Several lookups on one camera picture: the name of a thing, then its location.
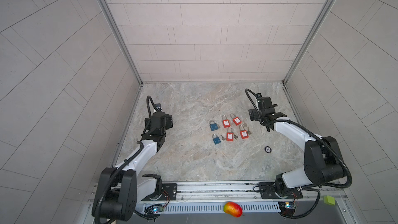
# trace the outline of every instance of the padlock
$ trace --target padlock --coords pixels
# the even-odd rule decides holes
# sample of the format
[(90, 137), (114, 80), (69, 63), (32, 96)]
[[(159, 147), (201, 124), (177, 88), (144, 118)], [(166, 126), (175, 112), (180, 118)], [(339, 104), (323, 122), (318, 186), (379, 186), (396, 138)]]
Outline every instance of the padlock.
[(245, 127), (243, 127), (243, 125), (239, 126), (239, 130), (240, 130), (240, 136), (242, 137), (242, 139), (248, 138), (249, 134), (248, 132), (245, 130)]
[(235, 125), (239, 125), (239, 124), (241, 124), (242, 122), (240, 121), (240, 119), (238, 118), (238, 117), (236, 117), (235, 116), (235, 114), (233, 114), (233, 113), (231, 113), (231, 118), (232, 118), (232, 121), (235, 123)]
[(215, 131), (218, 128), (220, 128), (219, 125), (217, 125), (214, 121), (210, 121), (210, 130)]
[(213, 134), (213, 141), (214, 141), (214, 144), (219, 144), (219, 143), (221, 143), (220, 138), (219, 138), (216, 134)]
[(226, 130), (226, 140), (227, 141), (234, 141), (234, 131), (232, 130), (232, 127), (228, 127)]
[(224, 128), (231, 127), (231, 124), (229, 123), (229, 120), (227, 119), (226, 115), (222, 115), (221, 117), (222, 117), (222, 125), (224, 126)]

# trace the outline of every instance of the black mounting plate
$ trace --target black mounting plate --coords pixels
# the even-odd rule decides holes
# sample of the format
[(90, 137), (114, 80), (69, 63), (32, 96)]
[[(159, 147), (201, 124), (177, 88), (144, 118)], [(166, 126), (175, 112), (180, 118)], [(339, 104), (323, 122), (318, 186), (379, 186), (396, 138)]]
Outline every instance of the black mounting plate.
[[(170, 196), (170, 201), (175, 201), (177, 197), (177, 184), (176, 183), (162, 183), (162, 191), (166, 191), (169, 196)], [(142, 199), (143, 201), (152, 201), (149, 197), (145, 197)], [(166, 196), (164, 193), (160, 195), (160, 198), (157, 199), (156, 201), (166, 201)]]
[(261, 199), (294, 199), (293, 193), (296, 194), (296, 198), (302, 198), (301, 189), (299, 187), (294, 188), (291, 196), (286, 198), (280, 198), (276, 195), (274, 182), (261, 182), (258, 183), (258, 187), (260, 188)]

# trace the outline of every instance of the tiled wall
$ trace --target tiled wall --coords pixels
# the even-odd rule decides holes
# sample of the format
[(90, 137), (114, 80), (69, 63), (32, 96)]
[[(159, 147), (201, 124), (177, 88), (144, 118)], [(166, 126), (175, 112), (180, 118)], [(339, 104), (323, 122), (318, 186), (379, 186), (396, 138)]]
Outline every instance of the tiled wall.
[(281, 81), (325, 0), (107, 0), (145, 82)]
[(362, 224), (398, 223), (398, 0), (336, 0), (287, 87), (310, 130), (333, 136)]
[(70, 224), (87, 213), (138, 82), (96, 0), (0, 9), (0, 222)]

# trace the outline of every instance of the black and white round chip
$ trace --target black and white round chip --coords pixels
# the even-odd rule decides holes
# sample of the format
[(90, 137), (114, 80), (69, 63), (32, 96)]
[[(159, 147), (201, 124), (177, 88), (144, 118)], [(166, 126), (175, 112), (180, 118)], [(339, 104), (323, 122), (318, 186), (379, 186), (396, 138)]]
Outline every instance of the black and white round chip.
[(272, 152), (272, 149), (271, 149), (271, 147), (269, 147), (269, 146), (264, 147), (264, 150), (265, 150), (267, 153), (271, 153), (271, 152)]

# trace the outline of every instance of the yellow-green block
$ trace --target yellow-green block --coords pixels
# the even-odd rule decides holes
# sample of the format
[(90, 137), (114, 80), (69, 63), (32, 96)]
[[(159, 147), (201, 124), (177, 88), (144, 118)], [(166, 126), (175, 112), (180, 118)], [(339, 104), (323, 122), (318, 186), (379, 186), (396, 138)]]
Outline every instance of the yellow-green block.
[(334, 197), (331, 197), (331, 196), (328, 196), (328, 195), (324, 196), (324, 202), (327, 205), (331, 205), (331, 206), (336, 205), (336, 202), (334, 201)]

